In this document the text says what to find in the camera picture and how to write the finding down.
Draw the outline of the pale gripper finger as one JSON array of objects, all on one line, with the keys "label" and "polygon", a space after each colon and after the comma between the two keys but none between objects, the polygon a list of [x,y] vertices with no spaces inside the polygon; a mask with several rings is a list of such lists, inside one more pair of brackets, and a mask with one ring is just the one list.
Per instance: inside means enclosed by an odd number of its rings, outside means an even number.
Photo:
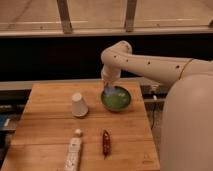
[{"label": "pale gripper finger", "polygon": [[109,86],[109,85],[105,85],[104,86],[104,92],[107,95],[113,94],[114,93],[114,87],[113,86]]}]

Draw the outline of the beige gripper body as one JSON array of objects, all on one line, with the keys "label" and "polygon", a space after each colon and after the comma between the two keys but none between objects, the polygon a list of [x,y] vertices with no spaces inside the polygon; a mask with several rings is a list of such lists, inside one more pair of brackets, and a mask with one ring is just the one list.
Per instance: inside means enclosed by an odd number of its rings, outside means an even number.
[{"label": "beige gripper body", "polygon": [[112,86],[121,76],[121,70],[109,66],[104,66],[101,70],[101,78],[105,86]]}]

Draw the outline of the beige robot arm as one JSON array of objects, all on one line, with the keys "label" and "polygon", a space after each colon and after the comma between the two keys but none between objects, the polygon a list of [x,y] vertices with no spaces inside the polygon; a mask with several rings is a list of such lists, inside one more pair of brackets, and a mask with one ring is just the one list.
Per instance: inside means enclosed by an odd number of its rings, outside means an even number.
[{"label": "beige robot arm", "polygon": [[134,55],[120,41],[101,53],[101,77],[110,84],[122,71],[169,88],[160,144],[160,171],[213,171],[213,60]]}]

